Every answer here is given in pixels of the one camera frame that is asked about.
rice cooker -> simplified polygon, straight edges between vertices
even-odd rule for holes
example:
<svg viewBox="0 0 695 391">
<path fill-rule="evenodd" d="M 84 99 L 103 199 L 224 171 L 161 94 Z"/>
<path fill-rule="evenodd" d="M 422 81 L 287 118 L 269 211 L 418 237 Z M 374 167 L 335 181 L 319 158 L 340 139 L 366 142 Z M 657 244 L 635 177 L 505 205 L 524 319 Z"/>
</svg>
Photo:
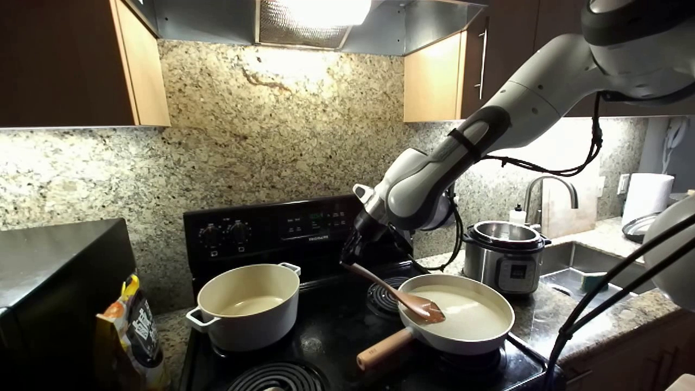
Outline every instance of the rice cooker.
<svg viewBox="0 0 695 391">
<path fill-rule="evenodd" d="M 542 250 L 550 242 L 513 223 L 479 223 L 466 233 L 463 276 L 506 295 L 531 295 L 539 287 Z"/>
</svg>

stove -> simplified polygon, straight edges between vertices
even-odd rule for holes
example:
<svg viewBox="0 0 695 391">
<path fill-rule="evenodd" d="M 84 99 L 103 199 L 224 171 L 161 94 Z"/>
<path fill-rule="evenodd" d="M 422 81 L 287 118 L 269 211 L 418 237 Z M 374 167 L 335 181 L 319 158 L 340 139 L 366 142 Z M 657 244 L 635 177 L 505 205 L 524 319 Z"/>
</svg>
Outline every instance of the stove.
<svg viewBox="0 0 695 391">
<path fill-rule="evenodd" d="M 303 292 L 294 331 L 269 347 L 218 353 L 206 336 L 192 331 L 178 389 L 542 389 L 544 359 L 513 336 L 482 357 L 442 355 L 410 341 L 377 367 L 359 369 L 359 353 L 404 329 L 392 295 L 336 264 L 359 213 L 352 196 L 184 213 L 194 292 L 224 270 L 268 262 L 300 265 Z M 410 255 L 404 242 L 382 237 L 361 264 L 397 287 L 426 274 Z"/>
</svg>

pot handle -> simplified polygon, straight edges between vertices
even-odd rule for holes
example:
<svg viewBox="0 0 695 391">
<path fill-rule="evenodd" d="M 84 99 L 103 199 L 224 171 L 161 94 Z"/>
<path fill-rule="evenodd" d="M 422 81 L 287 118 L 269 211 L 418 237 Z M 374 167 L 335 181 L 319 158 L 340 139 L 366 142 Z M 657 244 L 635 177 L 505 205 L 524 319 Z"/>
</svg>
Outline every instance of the pot handle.
<svg viewBox="0 0 695 391">
<path fill-rule="evenodd" d="M 195 314 L 199 314 L 202 308 L 199 306 L 195 306 L 195 308 L 192 308 L 189 314 L 188 314 L 188 319 L 189 319 L 189 325 L 197 331 L 197 333 L 204 333 L 206 329 L 211 329 L 214 325 L 218 325 L 221 318 L 214 318 L 214 319 L 209 319 L 209 321 L 199 321 L 197 318 L 195 318 Z"/>
<path fill-rule="evenodd" d="M 297 268 L 297 265 L 294 265 L 294 264 L 279 264 L 279 265 L 296 273 L 297 276 L 303 276 L 303 268 Z"/>
<path fill-rule="evenodd" d="M 357 355 L 357 367 L 368 372 L 370 367 L 379 366 L 381 362 L 384 362 L 392 355 L 396 355 L 397 351 L 403 351 L 413 337 L 416 336 L 410 329 L 403 329 L 403 331 L 390 336 L 386 339 L 382 339 L 382 341 L 370 345 L 368 351 L 362 351 L 361 355 Z"/>
<path fill-rule="evenodd" d="M 461 234 L 463 244 L 475 244 L 475 240 L 471 237 L 473 227 L 467 227 Z"/>
</svg>

range hood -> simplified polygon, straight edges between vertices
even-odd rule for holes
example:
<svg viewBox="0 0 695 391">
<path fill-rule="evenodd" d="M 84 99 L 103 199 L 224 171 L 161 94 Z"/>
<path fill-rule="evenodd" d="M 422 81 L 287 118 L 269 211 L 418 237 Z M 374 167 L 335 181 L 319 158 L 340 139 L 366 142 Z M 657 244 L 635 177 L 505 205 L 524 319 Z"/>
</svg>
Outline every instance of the range hood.
<svg viewBox="0 0 695 391">
<path fill-rule="evenodd" d="M 486 0 L 371 0 L 361 27 L 289 34 L 264 13 L 272 0 L 154 0 L 161 39 L 258 44 L 399 56 L 467 29 Z"/>
</svg>

pan handle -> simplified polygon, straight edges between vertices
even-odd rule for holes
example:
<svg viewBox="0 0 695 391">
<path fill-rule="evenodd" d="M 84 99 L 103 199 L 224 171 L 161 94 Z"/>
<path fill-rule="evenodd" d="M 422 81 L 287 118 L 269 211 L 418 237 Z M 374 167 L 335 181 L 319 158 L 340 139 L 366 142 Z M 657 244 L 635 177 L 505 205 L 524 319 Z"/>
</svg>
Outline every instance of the pan handle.
<svg viewBox="0 0 695 391">
<path fill-rule="evenodd" d="M 357 367 L 361 367 L 362 372 L 368 372 L 370 367 L 379 366 L 381 362 L 390 359 L 392 355 L 396 355 L 399 347 L 404 347 L 409 341 L 413 339 L 413 331 L 410 329 L 403 329 L 393 336 L 390 336 L 386 339 L 370 345 L 368 351 L 362 351 L 361 355 L 357 355 Z"/>
</svg>

